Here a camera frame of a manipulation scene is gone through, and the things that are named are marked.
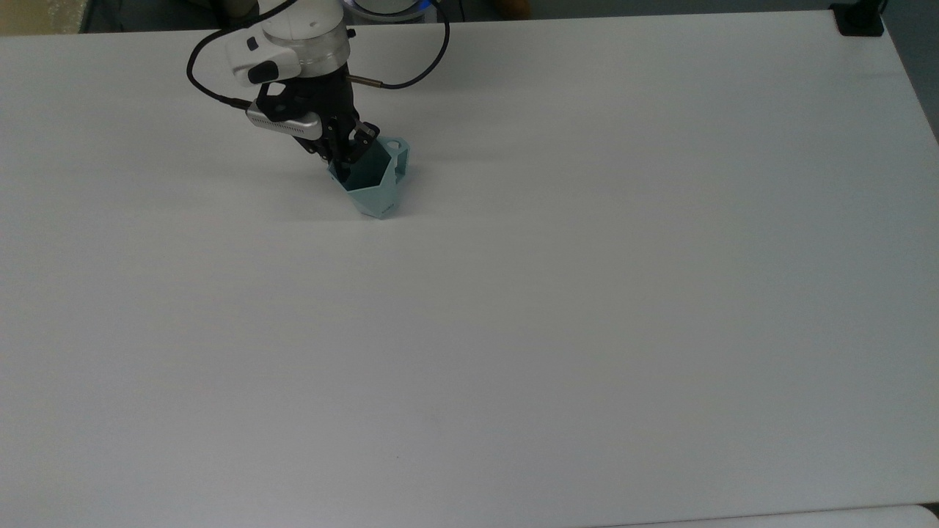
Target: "teal cup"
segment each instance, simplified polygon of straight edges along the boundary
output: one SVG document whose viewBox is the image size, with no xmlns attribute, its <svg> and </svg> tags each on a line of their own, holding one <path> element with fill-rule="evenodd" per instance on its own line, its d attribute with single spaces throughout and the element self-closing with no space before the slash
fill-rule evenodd
<svg viewBox="0 0 939 528">
<path fill-rule="evenodd" d="M 343 186 L 362 214 L 384 218 L 398 206 L 398 184 L 408 172 L 410 145 L 400 137 L 382 137 L 349 167 L 345 182 L 339 182 L 330 164 L 332 179 Z"/>
</svg>

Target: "black cable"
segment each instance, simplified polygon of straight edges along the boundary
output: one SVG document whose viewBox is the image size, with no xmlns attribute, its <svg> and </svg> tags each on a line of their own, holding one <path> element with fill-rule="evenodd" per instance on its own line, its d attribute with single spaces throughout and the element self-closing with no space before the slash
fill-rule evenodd
<svg viewBox="0 0 939 528">
<path fill-rule="evenodd" d="M 437 53 L 437 58 L 434 59 L 434 62 L 430 63 L 430 66 L 426 70 L 422 71 L 420 75 L 414 77 L 406 83 L 401 83 L 400 85 L 386 85 L 381 83 L 379 87 L 385 88 L 386 90 L 400 90 L 401 88 L 407 88 L 408 86 L 414 86 L 418 84 L 424 77 L 430 74 L 434 68 L 437 67 L 437 64 L 440 63 L 440 60 L 443 58 L 443 54 L 447 53 L 447 45 L 450 44 L 450 19 L 447 18 L 447 13 L 443 12 L 443 9 L 440 8 L 440 3 L 437 0 L 427 0 L 430 2 L 430 5 L 440 13 L 440 18 L 443 19 L 443 44 L 440 45 L 440 51 Z"/>
<path fill-rule="evenodd" d="M 189 82 L 192 83 L 193 86 L 198 88 L 199 91 L 208 95 L 215 101 L 223 102 L 229 106 L 234 106 L 235 108 L 239 108 L 241 110 L 247 110 L 248 107 L 251 106 L 250 101 L 219 95 L 213 92 L 212 90 L 206 88 L 205 86 L 203 86 L 202 83 L 196 81 L 195 77 L 192 75 L 192 67 L 195 66 L 195 59 L 199 57 L 199 53 L 202 52 L 202 49 L 208 46 L 208 44 L 212 42 L 213 40 L 219 39 L 231 33 L 235 33 L 236 31 L 239 31 L 241 29 L 246 29 L 248 27 L 255 25 L 256 23 L 264 22 L 265 20 L 269 19 L 270 17 L 274 15 L 283 13 L 285 9 L 289 8 L 290 6 L 293 6 L 296 3 L 297 3 L 297 0 L 287 0 L 286 2 L 282 3 L 280 6 L 277 6 L 276 8 L 271 9 L 270 11 L 264 14 L 254 16 L 246 21 L 237 23 L 231 27 L 220 29 L 216 31 L 215 33 L 212 33 L 211 35 L 208 35 L 204 39 L 199 40 L 199 43 L 196 44 L 194 48 L 192 48 L 192 53 L 189 55 L 189 62 L 186 64 L 186 77 L 189 78 Z"/>
</svg>

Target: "floor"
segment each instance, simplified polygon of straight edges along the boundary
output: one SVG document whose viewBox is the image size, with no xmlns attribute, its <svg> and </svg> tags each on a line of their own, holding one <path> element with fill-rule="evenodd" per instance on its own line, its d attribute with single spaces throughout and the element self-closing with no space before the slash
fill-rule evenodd
<svg viewBox="0 0 939 528">
<path fill-rule="evenodd" d="M 830 2 L 831 0 L 531 0 L 531 13 L 535 19 L 562 19 L 825 9 Z M 461 21 L 457 0 L 443 0 L 442 5 L 452 21 Z M 463 5 L 468 22 L 499 19 L 487 0 L 463 0 Z M 932 130 L 939 138 L 939 31 L 936 31 L 936 27 L 939 27 L 939 1 L 893 0 L 887 7 L 884 19 Z M 217 27 L 212 11 L 189 0 L 0 0 L 0 35 L 78 31 L 162 31 L 212 27 Z"/>
</svg>

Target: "black object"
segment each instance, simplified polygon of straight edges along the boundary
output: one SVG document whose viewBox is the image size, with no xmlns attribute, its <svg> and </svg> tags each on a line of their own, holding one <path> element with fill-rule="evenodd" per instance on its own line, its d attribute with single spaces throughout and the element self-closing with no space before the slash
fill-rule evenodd
<svg viewBox="0 0 939 528">
<path fill-rule="evenodd" d="M 881 37 L 884 22 L 880 15 L 886 0 L 858 0 L 856 4 L 832 4 L 838 31 L 845 37 Z"/>
<path fill-rule="evenodd" d="M 348 74 L 348 65 L 343 65 L 339 70 L 319 77 L 277 81 L 284 86 L 277 95 L 269 93 L 272 83 L 264 84 L 257 95 L 258 110 L 275 123 L 300 119 L 311 112 L 319 116 L 323 126 L 321 138 L 312 141 L 295 136 L 295 139 L 307 152 L 319 154 L 332 162 L 340 183 L 346 183 L 351 174 L 350 166 L 372 149 L 379 133 L 377 126 L 359 121 Z M 359 184 L 372 186 L 371 182 Z"/>
<path fill-rule="evenodd" d="M 248 70 L 248 80 L 255 85 L 269 83 L 279 76 L 280 69 L 277 68 L 277 63 L 272 60 L 266 60 Z"/>
</svg>

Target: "table surface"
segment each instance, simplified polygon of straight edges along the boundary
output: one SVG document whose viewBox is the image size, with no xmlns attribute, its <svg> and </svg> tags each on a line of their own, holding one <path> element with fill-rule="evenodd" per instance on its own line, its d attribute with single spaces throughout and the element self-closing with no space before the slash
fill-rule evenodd
<svg viewBox="0 0 939 528">
<path fill-rule="evenodd" d="M 0 518 L 574 528 L 939 499 L 939 148 L 827 12 L 454 27 L 400 210 L 185 79 L 0 39 Z M 353 72 L 423 68 L 363 27 Z M 221 45 L 197 74 L 247 96 Z"/>
</svg>

